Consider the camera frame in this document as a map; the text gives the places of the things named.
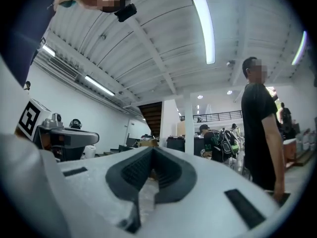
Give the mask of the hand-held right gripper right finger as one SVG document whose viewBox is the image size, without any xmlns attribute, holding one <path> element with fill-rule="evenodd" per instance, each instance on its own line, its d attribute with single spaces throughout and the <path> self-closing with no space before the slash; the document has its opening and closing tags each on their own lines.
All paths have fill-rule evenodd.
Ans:
<svg viewBox="0 0 317 238">
<path fill-rule="evenodd" d="M 229 167 L 172 149 L 165 151 L 193 166 L 197 181 L 179 202 L 158 204 L 138 231 L 140 238 L 263 238 L 272 230 L 277 203 Z M 225 192 L 237 189 L 264 221 L 250 229 Z"/>
</svg>

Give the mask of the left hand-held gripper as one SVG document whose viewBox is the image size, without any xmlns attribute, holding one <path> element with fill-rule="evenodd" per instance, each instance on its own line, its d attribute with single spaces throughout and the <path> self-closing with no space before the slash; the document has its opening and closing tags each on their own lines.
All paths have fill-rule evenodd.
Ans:
<svg viewBox="0 0 317 238">
<path fill-rule="evenodd" d="M 30 140 L 41 150 L 51 151 L 58 162 L 81 159 L 84 146 L 100 140 L 97 133 L 80 130 L 78 123 L 75 127 L 65 127 L 60 114 L 53 113 L 33 98 L 23 110 L 16 135 Z"/>
</svg>

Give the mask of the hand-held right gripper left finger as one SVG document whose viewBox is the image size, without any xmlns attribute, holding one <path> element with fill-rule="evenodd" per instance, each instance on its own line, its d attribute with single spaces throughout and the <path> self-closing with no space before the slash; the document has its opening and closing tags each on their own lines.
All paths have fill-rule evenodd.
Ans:
<svg viewBox="0 0 317 238">
<path fill-rule="evenodd" d="M 59 163 L 67 184 L 98 220 L 138 238 L 154 237 L 141 224 L 139 192 L 152 167 L 152 148 L 141 147 L 94 159 Z"/>
</svg>

